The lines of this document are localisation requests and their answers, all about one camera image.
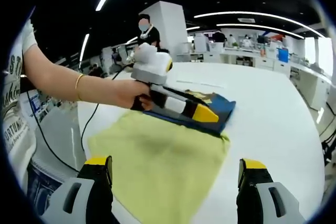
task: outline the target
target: gold bracelet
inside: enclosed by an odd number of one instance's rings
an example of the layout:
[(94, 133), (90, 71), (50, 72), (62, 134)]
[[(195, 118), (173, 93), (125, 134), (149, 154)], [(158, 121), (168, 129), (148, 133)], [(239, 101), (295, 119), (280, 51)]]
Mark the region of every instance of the gold bracelet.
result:
[(79, 92), (78, 92), (78, 83), (79, 83), (79, 80), (80, 80), (80, 78), (82, 78), (84, 76), (84, 74), (82, 73), (78, 78), (77, 78), (77, 81), (76, 81), (76, 85), (75, 85), (75, 90), (76, 90), (76, 92), (77, 92), (77, 97), (78, 97), (78, 101), (82, 101), (82, 99), (80, 98), (80, 96), (79, 96)]

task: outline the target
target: folded clothing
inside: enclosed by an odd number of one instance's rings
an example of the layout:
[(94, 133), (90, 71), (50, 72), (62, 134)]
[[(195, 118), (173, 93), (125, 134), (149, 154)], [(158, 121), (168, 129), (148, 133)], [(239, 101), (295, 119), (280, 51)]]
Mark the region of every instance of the folded clothing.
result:
[(112, 191), (143, 224), (189, 223), (208, 194), (228, 138), (131, 111), (89, 139), (92, 156), (112, 156)]
[(204, 102), (206, 102), (209, 105), (209, 108), (218, 115), (219, 117), (218, 122), (216, 123), (197, 122), (185, 116), (177, 115), (174, 112), (161, 109), (158, 106), (154, 106), (153, 110), (145, 111), (144, 113), (179, 125), (184, 125), (188, 128), (203, 131), (205, 133), (213, 134), (215, 136), (220, 136), (220, 134), (225, 128), (225, 124), (227, 123), (228, 119), (230, 118), (236, 106), (236, 102), (235, 101), (229, 102), (225, 97), (216, 93), (203, 94), (200, 92), (193, 92), (191, 90), (186, 90), (186, 92), (193, 94), (197, 98), (200, 98)]

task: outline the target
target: yellow towel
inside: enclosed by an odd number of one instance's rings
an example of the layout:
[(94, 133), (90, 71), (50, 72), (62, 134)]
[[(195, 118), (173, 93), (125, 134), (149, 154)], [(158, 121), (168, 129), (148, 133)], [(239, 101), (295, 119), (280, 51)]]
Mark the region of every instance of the yellow towel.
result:
[(92, 156), (112, 156), (112, 191), (143, 224), (189, 223), (229, 147), (217, 138), (129, 112), (89, 140)]

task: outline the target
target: white table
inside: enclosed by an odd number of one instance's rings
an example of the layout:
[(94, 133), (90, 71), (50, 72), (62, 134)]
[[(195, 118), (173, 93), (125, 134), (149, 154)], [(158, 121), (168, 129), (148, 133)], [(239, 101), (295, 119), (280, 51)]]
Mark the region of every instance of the white table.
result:
[[(117, 79), (129, 78), (121, 73)], [(310, 112), (298, 91), (284, 75), (244, 66), (215, 63), (174, 63), (168, 84), (179, 89), (216, 92), (237, 105), (225, 132), (231, 147), (209, 195), (192, 223), (237, 223), (236, 197), (239, 160), (264, 163), (272, 178), (281, 182), (300, 202), (300, 212), (310, 218), (320, 205), (324, 163), (320, 139)], [(95, 104), (79, 102), (80, 130)], [(109, 127), (124, 109), (99, 106), (89, 123), (88, 136)], [(138, 223), (118, 202), (112, 212), (121, 223)]]

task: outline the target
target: hand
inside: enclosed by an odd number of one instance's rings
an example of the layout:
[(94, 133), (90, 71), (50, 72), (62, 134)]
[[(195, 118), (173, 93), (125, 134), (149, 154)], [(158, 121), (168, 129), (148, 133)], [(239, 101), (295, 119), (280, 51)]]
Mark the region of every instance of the hand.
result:
[[(114, 80), (114, 82), (116, 82), (117, 91), (119, 93), (118, 106), (130, 109), (134, 104), (134, 99), (139, 99), (145, 110), (151, 110), (153, 108), (154, 104), (150, 99), (150, 89), (148, 85), (134, 80)], [(148, 96), (148, 98), (137, 98), (142, 94)]]

